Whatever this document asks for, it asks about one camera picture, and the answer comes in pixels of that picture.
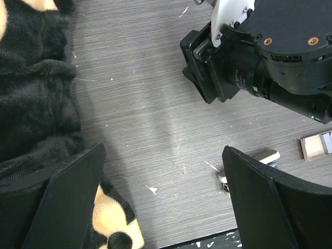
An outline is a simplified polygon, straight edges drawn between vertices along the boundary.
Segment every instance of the small metal object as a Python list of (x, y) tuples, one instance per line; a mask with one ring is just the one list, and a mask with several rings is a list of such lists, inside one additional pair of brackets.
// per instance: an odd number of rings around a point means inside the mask
[(204, 2), (204, 0), (195, 0), (196, 5), (201, 5)]
[(279, 169), (277, 162), (269, 163), (268, 166), (271, 166), (272, 168), (275, 168), (277, 170)]
[(221, 171), (218, 175), (219, 181), (223, 184), (227, 184), (227, 179), (225, 175), (225, 171)]

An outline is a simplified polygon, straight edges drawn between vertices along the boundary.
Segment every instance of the silver object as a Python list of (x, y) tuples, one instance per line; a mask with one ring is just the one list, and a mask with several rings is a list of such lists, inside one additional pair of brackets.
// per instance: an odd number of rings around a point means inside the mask
[(196, 5), (201, 5), (202, 2), (203, 2), (202, 0), (195, 0), (195, 4), (196, 4)]

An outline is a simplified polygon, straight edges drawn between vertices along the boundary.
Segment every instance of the fuzzy black fabric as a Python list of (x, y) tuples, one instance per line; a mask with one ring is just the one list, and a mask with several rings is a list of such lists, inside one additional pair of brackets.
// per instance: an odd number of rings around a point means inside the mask
[[(66, 61), (76, 3), (54, 0), (56, 9), (36, 9), (28, 2), (50, 1), (0, 0), (0, 184), (86, 148), (71, 95), (76, 72)], [(143, 245), (133, 210), (103, 174), (83, 248)]]

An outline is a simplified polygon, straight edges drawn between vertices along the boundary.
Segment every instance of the white speck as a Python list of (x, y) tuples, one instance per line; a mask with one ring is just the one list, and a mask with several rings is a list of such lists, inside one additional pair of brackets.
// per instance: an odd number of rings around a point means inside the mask
[(189, 5), (188, 5), (187, 8), (182, 12), (182, 14), (179, 16), (179, 18), (183, 16), (183, 14), (188, 10), (188, 8), (189, 8)]
[(156, 191), (158, 190), (157, 188), (150, 188), (149, 186), (145, 185), (145, 187), (147, 187), (148, 189), (150, 189), (152, 191), (152, 193), (156, 194)]
[(216, 171), (218, 171), (220, 173), (220, 171), (216, 167), (214, 167), (213, 165), (209, 164), (207, 161), (204, 161), (204, 162), (206, 164), (210, 165), (212, 169), (214, 169), (214, 170), (216, 170)]
[(92, 80), (92, 79), (80, 79), (80, 78), (75, 78), (75, 79), (78, 79), (78, 80), (83, 80), (83, 81), (91, 81), (91, 82), (97, 82), (96, 80)]
[(210, 248), (211, 246), (213, 246), (214, 242), (211, 242), (211, 244), (207, 244), (207, 247)]

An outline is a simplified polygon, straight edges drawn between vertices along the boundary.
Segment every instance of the wood grain surface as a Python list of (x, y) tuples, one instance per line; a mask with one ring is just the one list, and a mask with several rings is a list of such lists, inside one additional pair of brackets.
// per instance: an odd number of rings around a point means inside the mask
[(105, 172), (135, 209), (147, 249), (236, 227), (211, 167), (222, 169), (225, 145), (249, 155), (277, 149), (281, 170), (332, 186), (330, 159), (305, 163), (298, 145), (330, 124), (244, 91), (207, 105), (182, 75), (179, 42), (211, 14), (193, 0), (81, 0), (75, 15), (82, 129), (104, 143)]

